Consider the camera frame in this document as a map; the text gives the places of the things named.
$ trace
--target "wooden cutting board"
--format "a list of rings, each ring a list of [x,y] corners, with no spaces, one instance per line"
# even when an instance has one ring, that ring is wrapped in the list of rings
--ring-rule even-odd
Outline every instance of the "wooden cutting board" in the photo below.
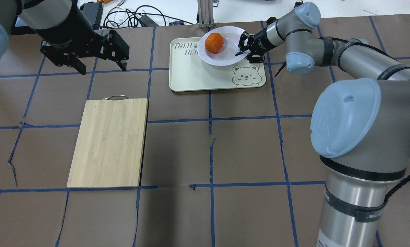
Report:
[[[68,188],[139,186],[147,99],[88,100]]]

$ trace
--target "cable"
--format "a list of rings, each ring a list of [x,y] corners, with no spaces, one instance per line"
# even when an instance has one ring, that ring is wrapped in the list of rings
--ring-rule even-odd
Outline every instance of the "cable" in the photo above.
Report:
[[[153,8],[153,9],[155,9],[156,11],[158,11],[159,13],[161,13],[162,18],[164,19],[164,26],[167,25],[167,21],[165,20],[165,15],[162,14],[162,12],[161,12],[160,10],[158,10],[157,8],[155,8],[155,7],[153,7],[153,6],[150,6],[150,5],[141,5],[141,6],[139,6],[139,7],[136,8],[136,11],[135,11],[134,13],[136,14],[136,13],[138,12],[138,9],[143,8],[143,7]]]
[[[398,183],[396,186],[394,186],[386,195],[385,195],[385,202],[388,201],[388,199],[403,185],[405,185],[407,182],[410,181],[410,175],[407,176],[404,180],[402,180],[400,183]]]
[[[167,25],[166,18],[174,19],[174,20],[181,21],[181,22],[185,22],[185,23],[188,23],[188,24],[193,24],[193,23],[191,23],[191,22],[187,22],[187,21],[184,21],[184,20],[182,20],[182,19],[178,19],[178,18],[175,18],[175,17],[167,16],[167,15],[163,14],[159,9],[157,9],[157,8],[155,8],[155,7],[153,7],[153,6],[150,6],[150,5],[141,5],[141,6],[139,6],[135,11],[133,11],[133,10],[131,10],[131,9],[128,9],[128,8],[119,8],[119,6],[116,6],[116,7],[112,8],[111,10],[109,10],[109,12],[107,13],[106,17],[104,18],[103,25],[100,25],[99,27],[109,28],[109,29],[112,29],[112,28],[138,27],[138,24],[139,24],[138,20],[139,20],[139,18],[137,17],[137,15],[143,15],[143,14],[162,16],[162,18],[164,19],[164,25],[165,25],[165,26]],[[159,12],[159,14],[138,12],[138,10],[139,10],[140,8],[144,8],[144,7],[153,8],[153,9],[157,10],[157,11]],[[116,19],[116,15],[117,15],[118,13],[125,13],[128,17],[125,18],[125,20],[123,20],[122,22],[116,22],[115,19]],[[109,17],[110,17],[112,14],[115,14],[115,15],[114,15],[114,19],[113,19],[113,20],[110,20]]]

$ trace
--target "white bowl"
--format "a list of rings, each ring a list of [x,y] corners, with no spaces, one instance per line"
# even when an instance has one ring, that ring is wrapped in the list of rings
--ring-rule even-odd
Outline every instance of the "white bowl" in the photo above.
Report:
[[[215,66],[228,66],[241,61],[249,53],[249,50],[247,50],[244,53],[235,56],[235,54],[240,51],[238,48],[238,42],[240,41],[240,35],[243,32],[243,29],[235,26],[223,26],[209,31],[203,35],[199,41],[199,46],[197,48],[199,57],[206,63]],[[205,48],[205,40],[212,33],[220,33],[224,39],[223,47],[217,54],[213,54]]]

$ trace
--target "black cable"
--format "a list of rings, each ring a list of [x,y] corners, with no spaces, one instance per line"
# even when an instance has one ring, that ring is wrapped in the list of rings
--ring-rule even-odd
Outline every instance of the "black cable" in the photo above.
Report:
[[[153,9],[155,9],[155,10],[157,10],[160,14],[154,14],[154,13],[142,13],[142,12],[138,12],[138,10],[139,10],[139,8],[144,8],[144,7],[150,7],[150,8],[153,8]],[[114,11],[116,8],[119,8],[118,6],[116,6],[116,7],[114,7],[114,8],[112,8],[111,10],[109,10],[109,12],[107,13],[107,15],[106,15],[106,17],[104,18],[104,21],[103,21],[103,26],[104,27],[106,27],[109,23],[111,23],[111,25],[114,25],[113,27],[110,27],[110,28],[119,28],[119,26],[120,25],[122,25],[122,24],[124,24],[124,23],[127,23],[127,27],[137,27],[138,26],[138,17],[136,16],[137,14],[139,14],[139,15],[143,15],[143,14],[148,14],[148,15],[156,15],[156,16],[162,16],[163,18],[164,18],[164,24],[165,25],[167,25],[167,21],[166,21],[166,19],[165,18],[170,18],[170,19],[174,19],[174,20],[177,20],[177,21],[181,21],[181,22],[185,22],[185,23],[188,23],[188,24],[193,24],[193,23],[191,23],[191,22],[187,22],[187,21],[184,21],[184,20],[182,20],[182,19],[178,19],[178,18],[175,18],[175,17],[171,17],[171,16],[167,16],[167,15],[165,15],[165,14],[163,14],[160,10],[158,10],[157,8],[155,8],[155,7],[153,7],[153,6],[150,6],[150,5],[142,5],[142,6],[139,6],[137,9],[136,9],[136,11],[131,11],[130,9],[124,9],[124,10],[118,10],[118,11]],[[116,13],[126,13],[127,14],[127,18],[123,21],[123,22],[121,22],[121,23],[118,23],[118,22],[116,22],[116,21],[113,21],[113,20],[110,20],[109,19],[109,16],[111,16],[112,14],[116,14]]]
[[[334,37],[333,37],[332,39],[333,39],[333,40],[337,40],[337,41],[341,41],[341,42],[345,42],[345,43],[350,42],[349,40],[338,39],[338,38],[334,38]],[[374,47],[374,46],[371,46],[371,45],[368,45],[368,44],[364,44],[364,43],[362,43],[362,42],[357,42],[356,44],[357,44],[357,45],[361,45],[361,46],[363,46],[363,47],[370,48],[370,49],[372,49],[372,50],[377,51],[377,52],[380,53],[380,54],[383,54],[383,55],[385,55],[385,56],[387,56],[387,57],[389,57],[389,58],[392,58],[390,55],[386,54],[386,52],[382,51],[381,49],[379,49],[379,48],[377,48],[377,47]]]
[[[165,20],[165,15],[162,14],[162,12],[161,12],[160,10],[158,10],[157,8],[155,8],[155,7],[153,7],[153,6],[150,6],[150,5],[141,5],[141,6],[139,6],[138,8],[136,8],[136,11],[134,12],[134,14],[137,14],[138,9],[143,8],[143,7],[153,8],[153,9],[155,9],[156,11],[158,11],[159,13],[161,13],[162,18],[164,19],[164,26],[167,25],[167,21]]]
[[[159,16],[160,16],[160,14],[152,14],[152,13],[145,13],[145,14],[149,14],[149,15],[159,15]],[[184,21],[184,20],[181,20],[181,19],[178,19],[178,18],[171,17],[171,16],[167,16],[167,15],[164,15],[164,16],[167,17],[167,18],[173,19],[173,20],[185,22],[185,23],[187,23],[187,24],[192,24],[192,25],[194,24],[194,23],[187,22],[187,21]]]
[[[284,61],[283,65],[278,69],[277,73],[275,74],[274,77],[276,77],[287,65],[287,61]]]
[[[388,199],[402,186],[404,186],[407,182],[410,181],[410,175],[407,176],[404,180],[402,180],[400,183],[398,183],[396,186],[394,186],[386,195],[385,195],[385,203],[388,201]]]

